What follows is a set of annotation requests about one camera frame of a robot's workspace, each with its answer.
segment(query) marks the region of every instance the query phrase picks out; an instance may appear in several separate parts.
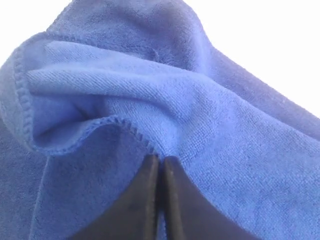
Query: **blue microfiber cloth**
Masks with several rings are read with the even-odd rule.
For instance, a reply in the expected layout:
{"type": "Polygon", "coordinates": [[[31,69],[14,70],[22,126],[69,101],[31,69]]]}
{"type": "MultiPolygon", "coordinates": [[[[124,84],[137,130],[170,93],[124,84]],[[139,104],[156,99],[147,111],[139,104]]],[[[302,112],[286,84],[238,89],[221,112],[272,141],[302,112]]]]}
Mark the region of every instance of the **blue microfiber cloth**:
{"type": "Polygon", "coordinates": [[[74,0],[0,69],[0,117],[1,240],[71,236],[149,153],[178,156],[253,234],[320,239],[320,120],[215,49],[182,0],[74,0]]]}

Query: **blue fabric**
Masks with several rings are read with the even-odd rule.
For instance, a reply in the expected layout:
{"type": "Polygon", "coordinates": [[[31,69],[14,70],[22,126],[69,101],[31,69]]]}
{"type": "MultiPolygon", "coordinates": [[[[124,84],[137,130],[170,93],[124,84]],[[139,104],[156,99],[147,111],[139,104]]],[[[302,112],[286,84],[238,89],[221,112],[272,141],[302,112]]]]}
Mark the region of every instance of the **blue fabric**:
{"type": "Polygon", "coordinates": [[[77,232],[147,153],[178,156],[261,238],[320,239],[320,120],[215,49],[181,0],[74,0],[0,69],[0,117],[2,240],[77,232]]]}

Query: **black plastic object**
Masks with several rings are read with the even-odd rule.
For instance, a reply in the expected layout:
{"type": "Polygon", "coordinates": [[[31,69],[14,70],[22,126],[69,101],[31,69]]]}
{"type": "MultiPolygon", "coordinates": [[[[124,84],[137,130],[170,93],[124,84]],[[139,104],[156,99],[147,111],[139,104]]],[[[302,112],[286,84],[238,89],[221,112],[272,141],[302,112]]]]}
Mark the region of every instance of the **black plastic object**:
{"type": "Polygon", "coordinates": [[[176,157],[164,159],[164,213],[168,240],[257,240],[207,201],[176,157]]]}
{"type": "Polygon", "coordinates": [[[97,220],[70,240],[154,240],[159,160],[148,155],[130,185],[97,220]]]}
{"type": "Polygon", "coordinates": [[[257,240],[222,215],[188,178],[174,156],[163,165],[147,155],[118,200],[71,240],[155,240],[157,212],[168,240],[257,240]]]}

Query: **fabric texture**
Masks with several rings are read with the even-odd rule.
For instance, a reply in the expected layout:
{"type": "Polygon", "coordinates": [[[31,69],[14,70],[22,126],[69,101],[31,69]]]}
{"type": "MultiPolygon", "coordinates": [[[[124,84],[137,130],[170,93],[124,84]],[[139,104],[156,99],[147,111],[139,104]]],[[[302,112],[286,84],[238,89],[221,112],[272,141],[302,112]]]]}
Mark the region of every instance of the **fabric texture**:
{"type": "Polygon", "coordinates": [[[179,157],[251,233],[320,239],[320,120],[215,49],[182,0],[73,0],[1,67],[0,117],[0,239],[71,236],[149,153],[179,157]]]}

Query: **white background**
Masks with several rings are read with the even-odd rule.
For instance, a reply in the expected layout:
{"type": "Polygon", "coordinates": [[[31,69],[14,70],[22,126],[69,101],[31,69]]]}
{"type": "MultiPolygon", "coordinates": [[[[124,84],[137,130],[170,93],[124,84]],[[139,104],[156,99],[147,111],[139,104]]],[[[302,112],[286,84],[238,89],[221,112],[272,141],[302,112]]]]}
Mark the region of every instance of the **white background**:
{"type": "MultiPolygon", "coordinates": [[[[70,0],[1,0],[0,65],[44,31],[70,0]]],[[[320,117],[318,0],[185,0],[212,44],[280,93],[320,117]]]]}

